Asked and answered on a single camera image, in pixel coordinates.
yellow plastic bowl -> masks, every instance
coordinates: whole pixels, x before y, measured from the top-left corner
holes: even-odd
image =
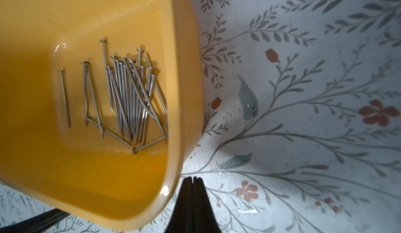
[[[0,0],[0,38],[0,179],[115,230],[136,229],[157,216],[176,188],[203,122],[189,0]],[[80,63],[88,60],[103,125],[118,132],[101,38],[108,40],[109,55],[134,58],[140,46],[151,55],[168,105],[167,144],[133,155],[111,136],[103,139],[96,126],[85,127]],[[69,129],[57,70],[66,71]],[[159,101],[154,105],[166,125]],[[89,106],[96,120],[91,98]],[[161,137],[156,123],[148,129],[147,142]]]

pile of nails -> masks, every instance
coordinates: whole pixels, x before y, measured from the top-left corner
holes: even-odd
[[[88,61],[81,63],[83,65],[85,125],[87,126],[88,122],[96,125],[100,129],[102,137],[104,137],[104,132],[108,133],[125,145],[132,147],[132,152],[134,154],[157,142],[167,140],[168,133],[164,131],[151,103],[154,89],[156,89],[167,115],[166,102],[163,98],[156,75],[153,74],[154,69],[148,54],[144,50],[137,49],[138,61],[127,58],[118,60],[117,56],[112,55],[110,57],[113,59],[113,67],[111,67],[108,63],[107,41],[101,39],[100,42],[103,44],[105,76],[109,92],[110,108],[116,113],[120,134],[128,136],[131,142],[127,142],[122,136],[113,133],[103,126],[99,104],[94,92],[90,63]],[[146,58],[147,66],[142,64],[143,56]],[[97,122],[90,117],[88,112],[87,82],[92,92]],[[144,145],[149,116],[156,121],[163,136],[158,140]]]

red flower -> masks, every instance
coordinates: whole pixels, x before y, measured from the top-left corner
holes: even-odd
[[[330,204],[330,203],[333,202],[333,200],[331,200],[331,198],[329,198],[329,197],[325,198],[324,201],[325,201],[326,203],[328,203],[328,204]]]
[[[244,195],[245,201],[251,202],[252,199],[258,199],[259,195],[256,193],[258,191],[258,187],[256,185],[248,185],[247,181],[242,181],[241,183],[243,189],[237,189],[237,196]]]
[[[334,206],[332,209],[333,209],[333,210],[334,210],[334,212],[335,212],[335,213],[337,213],[337,214],[338,214],[338,212],[340,212],[340,211],[341,211],[341,209],[340,209],[340,208],[338,208],[337,206]]]
[[[216,97],[213,102],[212,102],[212,109],[215,110],[217,109],[221,104],[221,99],[220,97]]]
[[[266,50],[266,56],[268,57],[268,60],[272,63],[278,61],[277,52],[275,52],[273,49]]]
[[[370,105],[359,110],[359,114],[365,116],[363,122],[367,125],[373,125],[378,122],[380,126],[387,126],[388,116],[399,116],[399,111],[395,107],[383,108],[383,104],[379,100],[372,100]]]

black object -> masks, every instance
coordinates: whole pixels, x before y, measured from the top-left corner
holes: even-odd
[[[0,233],[42,233],[68,215],[53,209],[28,220],[0,228]],[[165,233],[221,233],[201,178],[183,180]]]
[[[42,233],[69,215],[62,210],[53,209],[12,226],[0,228],[0,233]]]
[[[201,178],[183,180],[165,233],[221,233]]]

floral tablecloth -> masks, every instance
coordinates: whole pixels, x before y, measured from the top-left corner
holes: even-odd
[[[205,122],[182,177],[221,230],[400,232],[401,0],[191,1]],[[1,186],[0,226],[50,209]],[[137,231],[163,232],[176,197]]]

